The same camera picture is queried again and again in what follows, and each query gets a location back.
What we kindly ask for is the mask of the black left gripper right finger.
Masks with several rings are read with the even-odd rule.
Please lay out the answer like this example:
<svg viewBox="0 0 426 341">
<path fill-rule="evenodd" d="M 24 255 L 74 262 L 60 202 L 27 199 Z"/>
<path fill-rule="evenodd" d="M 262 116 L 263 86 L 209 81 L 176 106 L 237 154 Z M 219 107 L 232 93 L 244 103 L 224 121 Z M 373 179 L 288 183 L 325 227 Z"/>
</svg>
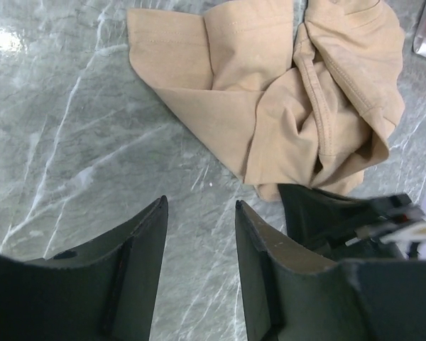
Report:
<svg viewBox="0 0 426 341">
<path fill-rule="evenodd" d="M 235 212 L 249 340 L 426 340 L 426 261 L 316 254 L 246 202 Z"/>
</svg>

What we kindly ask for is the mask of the beige t shirt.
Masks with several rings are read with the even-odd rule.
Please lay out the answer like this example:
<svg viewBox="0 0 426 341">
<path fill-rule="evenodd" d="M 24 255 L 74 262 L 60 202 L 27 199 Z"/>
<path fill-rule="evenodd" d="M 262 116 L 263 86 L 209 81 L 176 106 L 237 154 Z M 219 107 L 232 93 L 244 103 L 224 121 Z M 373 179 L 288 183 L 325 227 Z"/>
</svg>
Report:
<svg viewBox="0 0 426 341">
<path fill-rule="evenodd" d="M 228 1 L 202 15 L 129 9 L 136 74 L 245 184 L 345 195 L 389 156 L 405 34 L 384 1 Z"/>
</svg>

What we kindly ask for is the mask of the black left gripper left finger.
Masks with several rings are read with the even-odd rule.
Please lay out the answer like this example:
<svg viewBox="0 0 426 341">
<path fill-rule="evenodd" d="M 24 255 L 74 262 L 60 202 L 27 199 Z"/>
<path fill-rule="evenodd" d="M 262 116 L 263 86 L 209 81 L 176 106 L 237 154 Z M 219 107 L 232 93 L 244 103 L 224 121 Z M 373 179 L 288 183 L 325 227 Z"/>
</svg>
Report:
<svg viewBox="0 0 426 341">
<path fill-rule="evenodd" d="M 51 259 L 0 255 L 0 340 L 147 340 L 167 227 L 160 197 Z"/>
</svg>

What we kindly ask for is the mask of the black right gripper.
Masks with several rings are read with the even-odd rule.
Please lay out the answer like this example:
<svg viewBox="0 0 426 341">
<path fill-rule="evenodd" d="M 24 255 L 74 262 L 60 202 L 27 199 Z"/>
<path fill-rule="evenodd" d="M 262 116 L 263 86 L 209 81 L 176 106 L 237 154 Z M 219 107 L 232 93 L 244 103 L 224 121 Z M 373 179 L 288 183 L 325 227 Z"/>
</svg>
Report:
<svg viewBox="0 0 426 341">
<path fill-rule="evenodd" d="M 426 237 L 412 237 L 401 250 L 394 239 L 424 220 L 406 193 L 355 198 L 291 184 L 278 191 L 289 238 L 328 259 L 419 259 L 426 243 Z"/>
</svg>

